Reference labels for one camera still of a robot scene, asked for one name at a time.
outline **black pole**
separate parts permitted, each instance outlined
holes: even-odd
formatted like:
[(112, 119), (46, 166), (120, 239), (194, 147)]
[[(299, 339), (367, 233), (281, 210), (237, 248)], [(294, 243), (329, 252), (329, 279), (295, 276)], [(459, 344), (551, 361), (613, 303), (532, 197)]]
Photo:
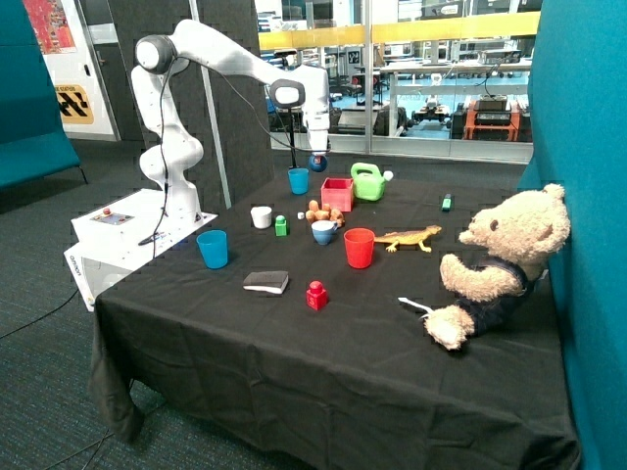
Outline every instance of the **black pole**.
[(296, 148), (294, 147), (294, 118), (292, 109), (287, 109), (287, 116), (290, 118), (290, 150), (292, 151), (292, 168), (298, 168), (296, 164)]

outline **ball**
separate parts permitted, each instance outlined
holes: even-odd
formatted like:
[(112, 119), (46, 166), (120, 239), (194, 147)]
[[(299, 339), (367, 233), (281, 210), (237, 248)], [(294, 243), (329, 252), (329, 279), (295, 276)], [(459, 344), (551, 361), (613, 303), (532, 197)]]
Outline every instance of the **ball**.
[(324, 155), (310, 155), (310, 170), (320, 173), (326, 170), (328, 160)]

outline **teddy bear leg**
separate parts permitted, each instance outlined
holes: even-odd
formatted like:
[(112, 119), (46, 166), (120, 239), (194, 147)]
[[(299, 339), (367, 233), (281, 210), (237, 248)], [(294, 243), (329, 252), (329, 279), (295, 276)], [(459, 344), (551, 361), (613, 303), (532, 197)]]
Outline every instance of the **teddy bear leg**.
[(447, 350), (461, 348), (461, 344), (466, 341), (466, 334), (474, 331), (472, 319), (456, 305), (435, 310), (424, 320), (424, 327)]

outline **gray carpet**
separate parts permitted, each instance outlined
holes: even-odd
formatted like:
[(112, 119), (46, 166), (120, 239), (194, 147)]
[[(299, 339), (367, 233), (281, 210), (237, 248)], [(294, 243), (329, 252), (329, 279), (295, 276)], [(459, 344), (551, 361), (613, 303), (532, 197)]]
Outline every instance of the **gray carpet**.
[[(81, 469), (106, 436), (86, 391), (92, 316), (75, 291), (63, 251), (75, 243), (70, 220), (142, 187), (137, 143), (73, 142), (90, 180), (78, 169), (0, 192), (0, 468)], [(305, 157), (299, 157), (303, 164)], [(523, 166), (334, 156), (329, 173), (368, 161), (403, 179), (513, 189)], [(274, 155), (275, 172), (290, 163)], [(282, 453), (259, 452), (216, 425), (178, 413), (141, 383), (135, 402), (149, 412), (132, 446), (108, 437), (88, 468), (308, 469)]]

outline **blue cup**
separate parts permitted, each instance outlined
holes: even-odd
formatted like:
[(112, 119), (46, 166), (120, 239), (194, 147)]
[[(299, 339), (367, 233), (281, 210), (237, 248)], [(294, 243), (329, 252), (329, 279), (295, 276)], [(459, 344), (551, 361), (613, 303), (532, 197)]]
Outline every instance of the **blue cup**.
[(310, 171), (307, 168), (292, 168), (287, 171), (290, 187), (294, 194), (305, 194), (310, 189)]
[(333, 234), (337, 230), (337, 222), (318, 220), (312, 224), (313, 237), (320, 245), (331, 243)]
[(209, 269), (220, 269), (228, 263), (228, 244), (226, 233), (221, 230), (209, 230), (196, 239), (205, 265)]

